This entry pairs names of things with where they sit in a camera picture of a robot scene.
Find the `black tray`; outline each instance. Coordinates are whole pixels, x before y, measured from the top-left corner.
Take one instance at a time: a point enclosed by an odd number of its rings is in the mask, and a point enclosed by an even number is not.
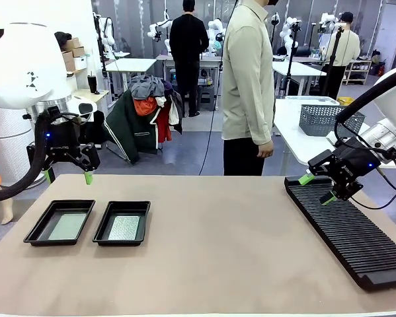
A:
[[[150,201],[110,201],[93,242],[100,246],[139,246],[145,239],[150,207]]]
[[[396,287],[396,244],[349,201],[321,205],[331,180],[301,186],[284,181],[287,193],[355,282],[366,291]]]
[[[26,236],[24,243],[33,246],[76,244],[94,204],[94,200],[54,200]]]

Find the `gray basket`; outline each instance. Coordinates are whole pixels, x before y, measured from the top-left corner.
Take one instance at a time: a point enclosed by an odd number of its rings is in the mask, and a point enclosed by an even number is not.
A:
[[[303,104],[299,126],[306,135],[311,137],[326,137],[335,129],[336,115],[345,108],[345,106]],[[346,121],[345,124],[352,131],[358,133],[364,123],[364,120],[365,116],[357,112],[348,121]],[[338,135],[340,137],[354,136],[341,125],[338,126]]]

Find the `slotted rack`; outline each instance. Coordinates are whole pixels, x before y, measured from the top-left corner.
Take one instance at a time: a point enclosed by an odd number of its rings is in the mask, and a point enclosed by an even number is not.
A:
[[[339,262],[366,291],[396,287],[396,243],[349,201],[323,206],[319,198],[331,191],[328,178],[301,186],[286,178],[287,193]]]

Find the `cardboard box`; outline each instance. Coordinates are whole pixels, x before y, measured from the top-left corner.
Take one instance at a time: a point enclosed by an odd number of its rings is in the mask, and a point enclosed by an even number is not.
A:
[[[65,69],[67,69],[67,71],[75,71],[76,66],[74,64],[74,61],[69,61],[68,63],[65,63]]]
[[[74,61],[73,52],[62,52],[64,63],[69,63],[70,61]]]
[[[64,49],[68,50],[69,48],[80,48],[80,42],[78,38],[72,38],[65,43]]]
[[[76,71],[87,68],[86,56],[74,57],[74,65],[76,66]]]
[[[81,48],[69,48],[67,49],[67,51],[71,51],[73,53],[73,57],[81,57],[81,56],[85,56],[85,48],[81,47]]]

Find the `person in black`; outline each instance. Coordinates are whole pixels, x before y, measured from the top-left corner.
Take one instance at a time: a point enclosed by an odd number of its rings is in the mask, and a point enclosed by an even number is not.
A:
[[[193,16],[195,0],[183,0],[184,14],[173,21],[170,47],[176,65],[176,78],[183,100],[189,92],[189,117],[199,116],[196,108],[198,93],[199,55],[210,45],[204,23]]]

